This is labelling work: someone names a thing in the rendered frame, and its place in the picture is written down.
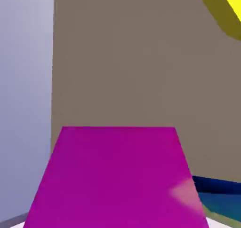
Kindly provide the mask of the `small magenta cube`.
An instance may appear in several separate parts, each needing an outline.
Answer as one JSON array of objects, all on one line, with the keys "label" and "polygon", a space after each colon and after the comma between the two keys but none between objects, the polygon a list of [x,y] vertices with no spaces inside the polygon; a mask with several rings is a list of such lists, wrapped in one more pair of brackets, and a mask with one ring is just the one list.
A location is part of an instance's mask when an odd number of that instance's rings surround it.
[{"label": "small magenta cube", "polygon": [[63,127],[23,228],[209,228],[173,127]]}]

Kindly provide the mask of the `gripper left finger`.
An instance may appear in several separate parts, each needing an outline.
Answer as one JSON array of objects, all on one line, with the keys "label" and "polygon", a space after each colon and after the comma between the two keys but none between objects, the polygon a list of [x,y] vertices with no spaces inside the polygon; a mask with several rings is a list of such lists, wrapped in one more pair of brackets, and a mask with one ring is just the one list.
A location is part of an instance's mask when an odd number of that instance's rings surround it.
[{"label": "gripper left finger", "polygon": [[19,216],[15,216],[11,219],[1,221],[0,228],[11,228],[12,226],[18,225],[26,221],[28,213],[21,214]]}]

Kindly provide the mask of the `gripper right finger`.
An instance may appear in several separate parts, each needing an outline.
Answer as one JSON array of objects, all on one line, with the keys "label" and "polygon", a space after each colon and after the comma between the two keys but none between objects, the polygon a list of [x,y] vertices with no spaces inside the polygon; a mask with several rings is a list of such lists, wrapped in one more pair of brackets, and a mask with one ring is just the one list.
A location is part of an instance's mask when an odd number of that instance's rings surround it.
[{"label": "gripper right finger", "polygon": [[241,222],[210,211],[203,205],[209,228],[241,228]]}]

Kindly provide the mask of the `large yellow box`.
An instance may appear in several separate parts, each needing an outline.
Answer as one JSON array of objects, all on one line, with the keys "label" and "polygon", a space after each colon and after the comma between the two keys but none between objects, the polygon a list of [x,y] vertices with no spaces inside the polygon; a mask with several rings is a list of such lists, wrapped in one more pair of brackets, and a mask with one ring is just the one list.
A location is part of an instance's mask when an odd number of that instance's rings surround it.
[{"label": "large yellow box", "polygon": [[241,41],[241,21],[227,0],[202,0],[221,30]]}]

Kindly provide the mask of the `large blue box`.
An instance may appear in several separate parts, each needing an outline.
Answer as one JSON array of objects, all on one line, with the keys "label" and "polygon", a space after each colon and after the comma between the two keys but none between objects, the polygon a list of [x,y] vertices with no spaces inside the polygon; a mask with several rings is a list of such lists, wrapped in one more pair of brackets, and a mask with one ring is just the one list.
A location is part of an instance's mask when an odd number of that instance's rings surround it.
[{"label": "large blue box", "polygon": [[208,216],[241,227],[241,182],[193,176]]}]

